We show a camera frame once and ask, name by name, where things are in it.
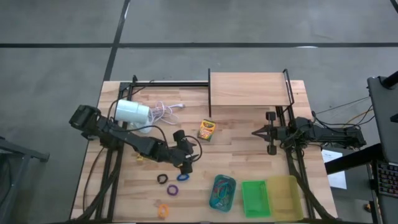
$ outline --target keyboard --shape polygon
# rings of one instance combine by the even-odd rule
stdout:
[[[377,161],[378,193],[398,198],[398,166]]]

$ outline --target green plastic tray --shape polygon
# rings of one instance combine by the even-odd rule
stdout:
[[[243,181],[242,194],[246,218],[269,217],[271,215],[265,180]]]

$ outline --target white lamp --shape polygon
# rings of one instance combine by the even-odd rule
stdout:
[[[130,122],[136,128],[151,125],[149,120],[150,108],[145,105],[140,105],[137,102],[128,100],[119,100],[116,105],[115,120]],[[139,131],[142,133],[150,132],[152,127],[143,128]]]

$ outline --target yellow plastic tray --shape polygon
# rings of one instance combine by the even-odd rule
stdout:
[[[267,179],[271,215],[276,221],[298,221],[303,219],[297,180],[292,175]]]

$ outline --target blue rubber band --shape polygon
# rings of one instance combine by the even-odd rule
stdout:
[[[184,181],[184,180],[188,180],[189,179],[189,175],[188,174],[180,174],[177,177],[178,181]]]

